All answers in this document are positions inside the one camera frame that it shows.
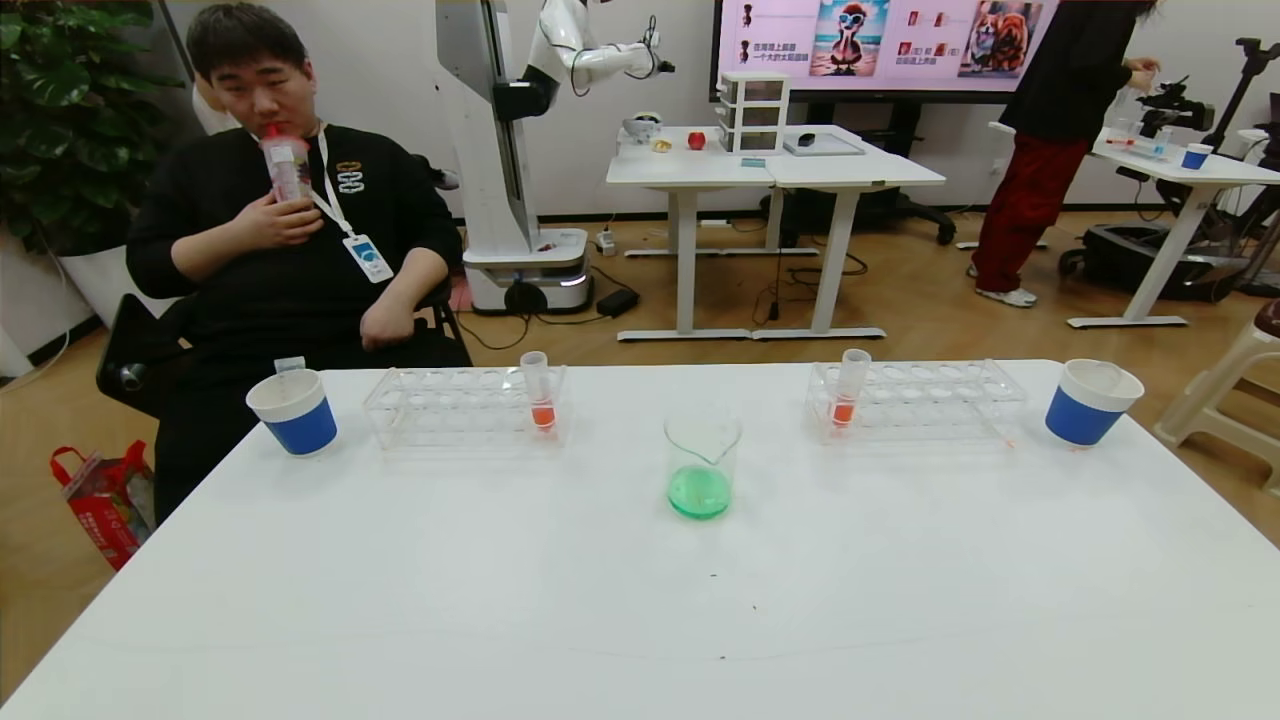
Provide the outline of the man's left hand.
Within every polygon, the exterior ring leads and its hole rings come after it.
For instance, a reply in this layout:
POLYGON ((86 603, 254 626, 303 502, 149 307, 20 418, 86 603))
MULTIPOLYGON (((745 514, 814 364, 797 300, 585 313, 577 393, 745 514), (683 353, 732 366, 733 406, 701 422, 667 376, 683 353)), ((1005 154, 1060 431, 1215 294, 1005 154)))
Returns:
POLYGON ((415 314, 412 302, 379 299, 360 320, 358 331, 362 347, 372 352, 410 340, 415 333, 415 314))

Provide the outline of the man's right hand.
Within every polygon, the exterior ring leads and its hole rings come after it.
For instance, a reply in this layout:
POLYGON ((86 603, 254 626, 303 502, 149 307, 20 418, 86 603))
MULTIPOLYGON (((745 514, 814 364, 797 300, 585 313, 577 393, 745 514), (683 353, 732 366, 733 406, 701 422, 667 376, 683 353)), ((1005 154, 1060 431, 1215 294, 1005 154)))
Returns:
POLYGON ((312 199, 278 201, 268 193, 242 209, 229 227, 247 250, 279 249, 308 240, 324 227, 324 215, 312 199))

